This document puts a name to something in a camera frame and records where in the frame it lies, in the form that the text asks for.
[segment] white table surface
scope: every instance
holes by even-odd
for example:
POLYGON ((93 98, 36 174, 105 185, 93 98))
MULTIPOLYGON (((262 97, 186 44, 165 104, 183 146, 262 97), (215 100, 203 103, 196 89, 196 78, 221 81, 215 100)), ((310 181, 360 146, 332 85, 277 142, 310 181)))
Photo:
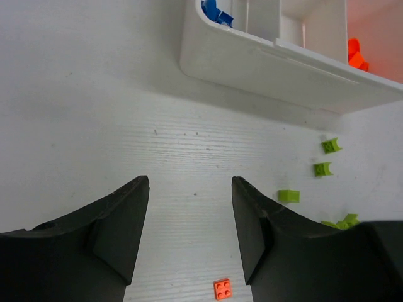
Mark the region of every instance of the white table surface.
POLYGON ((147 174, 125 301, 214 301, 244 285, 231 177, 297 213, 403 218, 403 102, 345 116, 186 77, 184 0, 0 2, 0 232, 70 213, 147 174), (324 138, 343 150, 324 155, 324 138), (315 179, 314 162, 332 161, 315 179))

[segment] orange lego piece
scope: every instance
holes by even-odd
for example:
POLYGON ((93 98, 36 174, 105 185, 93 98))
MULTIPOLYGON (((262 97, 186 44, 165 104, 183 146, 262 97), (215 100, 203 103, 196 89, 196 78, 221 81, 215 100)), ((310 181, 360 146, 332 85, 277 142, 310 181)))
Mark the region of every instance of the orange lego piece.
POLYGON ((348 40, 348 65, 368 71, 370 64, 364 60, 361 54, 360 41, 357 38, 348 40))
POLYGON ((357 38, 351 38, 348 40, 348 60, 351 60, 357 52, 361 52, 360 41, 357 38))
POLYGON ((360 68, 361 65, 365 63, 365 60, 361 53, 356 52, 355 55, 351 58, 351 60, 348 62, 348 65, 355 67, 355 68, 360 68))
POLYGON ((214 293, 217 301, 232 297, 231 282, 229 279, 215 281, 214 293))

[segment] blue lego piece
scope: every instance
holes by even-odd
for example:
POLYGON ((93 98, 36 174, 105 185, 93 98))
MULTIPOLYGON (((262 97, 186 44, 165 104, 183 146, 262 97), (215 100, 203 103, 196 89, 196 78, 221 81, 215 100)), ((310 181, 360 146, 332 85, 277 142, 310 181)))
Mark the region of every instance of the blue lego piece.
POLYGON ((206 17, 212 21, 216 21, 221 13, 221 10, 217 8, 217 3, 215 0, 204 0, 201 2, 201 8, 205 13, 206 17))
POLYGON ((222 11, 219 15, 219 18, 216 20, 216 22, 220 23, 220 24, 225 23, 226 25, 232 27, 232 20, 234 20, 234 18, 232 16, 230 16, 226 12, 222 11))
POLYGON ((232 21, 234 18, 224 11, 217 8, 216 0, 204 0, 201 2, 201 8, 206 17, 218 24, 226 24, 232 27, 232 21))

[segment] white plastic bin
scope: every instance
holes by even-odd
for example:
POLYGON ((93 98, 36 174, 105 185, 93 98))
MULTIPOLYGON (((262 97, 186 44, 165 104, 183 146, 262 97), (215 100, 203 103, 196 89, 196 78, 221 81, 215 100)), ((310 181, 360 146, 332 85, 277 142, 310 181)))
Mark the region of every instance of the white plastic bin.
POLYGON ((217 0, 217 6, 235 18, 234 29, 210 21, 200 0, 188 1, 185 74, 338 113, 403 99, 403 0, 217 0), (360 39, 370 72, 348 65, 351 36, 360 39))

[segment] lime green lego piece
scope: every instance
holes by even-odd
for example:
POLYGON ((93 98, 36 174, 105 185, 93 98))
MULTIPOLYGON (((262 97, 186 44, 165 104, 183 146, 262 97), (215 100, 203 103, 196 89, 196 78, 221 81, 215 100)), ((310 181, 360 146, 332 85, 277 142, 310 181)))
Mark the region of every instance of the lime green lego piece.
POLYGON ((333 173, 330 172, 330 170, 329 170, 330 164, 331 164, 331 162, 321 162, 319 164, 314 164, 315 176, 320 177, 320 176, 333 175, 333 173))
POLYGON ((344 217, 343 221, 346 222, 348 226, 351 228, 360 223, 357 218, 358 214, 348 213, 346 217, 344 217))
POLYGON ((350 222, 350 221, 353 221, 353 220, 357 220, 357 218, 358 218, 358 214, 351 214, 351 213, 348 213, 348 214, 346 215, 346 217, 344 217, 343 221, 345 221, 345 222, 350 222))
POLYGON ((281 201, 282 203, 299 203, 300 191, 279 190, 278 200, 281 201))
POLYGON ((335 225, 333 222, 330 222, 330 221, 322 221, 321 223, 322 223, 323 225, 327 225, 328 227, 330 226, 330 227, 332 227, 332 228, 338 228, 338 229, 340 229, 338 225, 335 225))
POLYGON ((358 219, 354 219, 354 220, 351 220, 351 221, 347 222, 347 224, 348 224, 348 226, 349 226, 350 228, 352 228, 353 226, 355 226, 355 225, 357 225, 357 224, 359 224, 359 223, 361 223, 361 222, 358 221, 358 219))
POLYGON ((338 137, 333 138, 332 140, 327 140, 325 142, 322 142, 323 151, 326 154, 340 151, 342 148, 340 148, 338 146, 337 140, 338 140, 338 137))
POLYGON ((339 227, 340 230, 347 230, 349 229, 349 225, 348 223, 346 223, 345 221, 338 221, 336 223, 336 225, 339 227))

